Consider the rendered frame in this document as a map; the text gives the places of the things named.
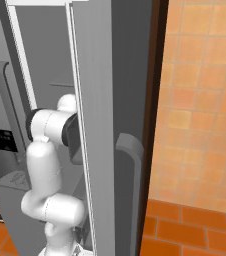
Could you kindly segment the grey fridge body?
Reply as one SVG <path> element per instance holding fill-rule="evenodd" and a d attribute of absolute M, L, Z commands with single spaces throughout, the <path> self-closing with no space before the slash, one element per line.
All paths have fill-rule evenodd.
<path fill-rule="evenodd" d="M 71 0 L 6 0 L 6 7 L 30 106 L 26 119 L 36 109 L 55 110 L 66 94 L 76 98 L 77 120 L 68 121 L 66 128 L 70 144 L 57 147 L 62 168 L 60 192 L 80 199 L 85 206 L 82 222 L 73 228 L 78 243 L 74 256 L 93 256 L 79 131 Z"/>

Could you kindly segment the dark brown cabinet side panel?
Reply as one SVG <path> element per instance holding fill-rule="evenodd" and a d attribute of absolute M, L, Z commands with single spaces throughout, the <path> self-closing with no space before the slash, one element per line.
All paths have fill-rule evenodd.
<path fill-rule="evenodd" d="M 144 154 L 135 256 L 140 255 L 148 201 L 168 7 L 169 0 L 152 0 L 142 140 Z"/>

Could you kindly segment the grey plain fridge door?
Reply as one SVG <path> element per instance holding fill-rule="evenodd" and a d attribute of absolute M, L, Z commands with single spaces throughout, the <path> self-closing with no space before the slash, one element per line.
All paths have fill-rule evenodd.
<path fill-rule="evenodd" d="M 116 256 L 117 139 L 143 140 L 151 7 L 152 0 L 71 0 L 94 256 Z"/>

